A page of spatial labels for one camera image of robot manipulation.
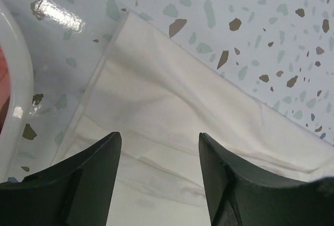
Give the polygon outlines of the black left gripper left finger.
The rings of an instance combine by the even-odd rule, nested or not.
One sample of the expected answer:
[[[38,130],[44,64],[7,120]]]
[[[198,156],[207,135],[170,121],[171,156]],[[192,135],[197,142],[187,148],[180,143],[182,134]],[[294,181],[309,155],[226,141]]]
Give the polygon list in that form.
[[[121,155],[112,132],[21,182],[1,184],[1,225],[106,225]]]

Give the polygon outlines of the white t-shirt red print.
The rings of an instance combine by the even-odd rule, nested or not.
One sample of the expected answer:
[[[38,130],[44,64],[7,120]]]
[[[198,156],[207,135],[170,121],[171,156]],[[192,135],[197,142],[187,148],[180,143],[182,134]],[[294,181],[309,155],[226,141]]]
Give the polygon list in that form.
[[[199,134],[273,174],[333,177],[333,147],[127,13],[54,157],[58,163],[111,132],[122,138],[108,225],[211,225]]]

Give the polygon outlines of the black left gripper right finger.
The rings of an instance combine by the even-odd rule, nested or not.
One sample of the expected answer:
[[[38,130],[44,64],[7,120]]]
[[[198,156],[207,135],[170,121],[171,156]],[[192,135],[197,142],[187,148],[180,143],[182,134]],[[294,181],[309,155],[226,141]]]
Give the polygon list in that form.
[[[199,134],[211,225],[333,225],[333,177],[302,182],[273,174]]]

